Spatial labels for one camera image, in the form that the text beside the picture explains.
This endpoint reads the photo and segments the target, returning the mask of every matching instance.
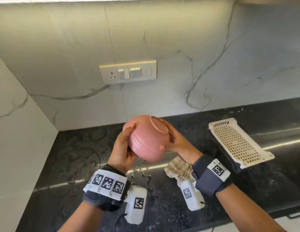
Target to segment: perforated tray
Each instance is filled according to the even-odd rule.
[[[241,169],[275,158],[243,131],[234,118],[212,122],[209,129],[230,157],[240,164]]]

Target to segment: pink bowl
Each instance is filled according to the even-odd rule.
[[[128,145],[140,158],[149,162],[159,161],[165,151],[160,145],[169,144],[168,128],[158,118],[150,115],[140,115],[131,119],[123,126],[123,130],[136,124],[131,133]]]

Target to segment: beige cloth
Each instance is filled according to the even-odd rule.
[[[178,186],[186,180],[195,181],[192,176],[192,166],[181,159],[180,156],[174,158],[165,168],[166,175],[177,180]]]

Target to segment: black cable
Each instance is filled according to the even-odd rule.
[[[127,213],[123,213],[121,216],[119,216],[119,218],[118,218],[116,224],[114,225],[114,232],[116,232],[117,224],[118,224],[118,222],[120,221],[120,219],[123,218],[123,217],[125,217],[126,215],[127,215]]]

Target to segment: wet surface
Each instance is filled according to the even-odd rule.
[[[208,129],[210,122],[230,117],[275,159],[234,172]],[[300,98],[165,119],[200,151],[218,158],[232,172],[234,184],[274,217],[300,208]],[[57,231],[81,203],[92,174],[107,163],[122,126],[59,133],[16,231]],[[177,181],[163,170],[176,155],[167,153],[158,163],[137,159],[127,177],[148,191],[145,217],[140,225],[122,219],[117,231],[188,232],[230,222],[216,198],[204,196],[205,208],[188,210]],[[124,210],[125,205],[106,213],[99,231],[113,231]]]

